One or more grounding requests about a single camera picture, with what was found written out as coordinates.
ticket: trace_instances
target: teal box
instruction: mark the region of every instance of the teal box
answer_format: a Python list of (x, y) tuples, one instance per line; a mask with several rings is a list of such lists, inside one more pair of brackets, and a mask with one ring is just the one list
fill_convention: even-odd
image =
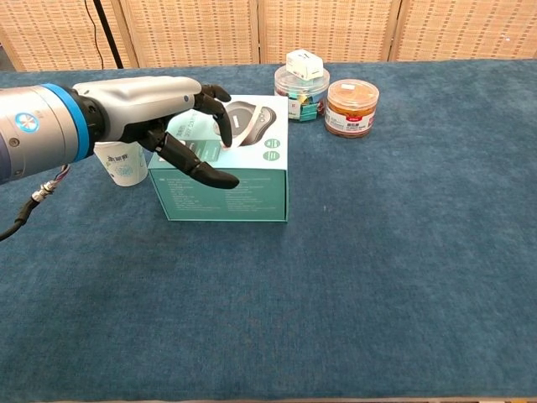
[(233, 144), (221, 141), (212, 116), (190, 110), (174, 117), (168, 132), (200, 160), (236, 176), (235, 189), (192, 180), (158, 155), (149, 176), (170, 221), (287, 222), (289, 212), (288, 103), (278, 96), (235, 95), (224, 103)]

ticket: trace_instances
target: small white box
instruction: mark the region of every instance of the small white box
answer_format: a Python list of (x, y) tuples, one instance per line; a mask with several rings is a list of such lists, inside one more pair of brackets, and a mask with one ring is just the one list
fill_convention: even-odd
[(307, 50), (294, 50), (287, 54), (286, 70), (302, 80), (323, 77), (322, 58)]

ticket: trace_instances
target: orange jar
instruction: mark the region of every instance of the orange jar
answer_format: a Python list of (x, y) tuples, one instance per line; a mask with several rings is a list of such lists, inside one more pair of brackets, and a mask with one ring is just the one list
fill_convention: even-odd
[(365, 137), (373, 127), (379, 91), (361, 80), (339, 80), (328, 87), (326, 129), (337, 136)]

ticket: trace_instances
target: black pole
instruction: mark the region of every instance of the black pole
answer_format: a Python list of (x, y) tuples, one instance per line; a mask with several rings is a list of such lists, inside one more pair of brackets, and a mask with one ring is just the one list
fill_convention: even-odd
[(95, 4), (95, 9), (97, 10), (97, 14), (99, 15), (99, 19), (101, 20), (104, 34), (107, 36), (108, 45), (110, 46), (110, 50), (112, 51), (114, 60), (116, 61), (116, 66), (118, 69), (122, 69), (123, 63), (121, 62), (121, 57), (119, 57), (116, 41), (114, 40), (112, 31), (110, 30), (110, 25), (108, 25), (107, 16), (104, 13), (104, 9), (102, 8), (101, 0), (93, 0), (93, 4)]

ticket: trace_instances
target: white paper cup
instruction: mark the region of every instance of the white paper cup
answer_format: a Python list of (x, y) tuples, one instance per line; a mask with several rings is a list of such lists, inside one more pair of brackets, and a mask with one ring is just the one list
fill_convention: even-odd
[(143, 148), (138, 143), (95, 143), (94, 152), (117, 185), (134, 186), (148, 175)]

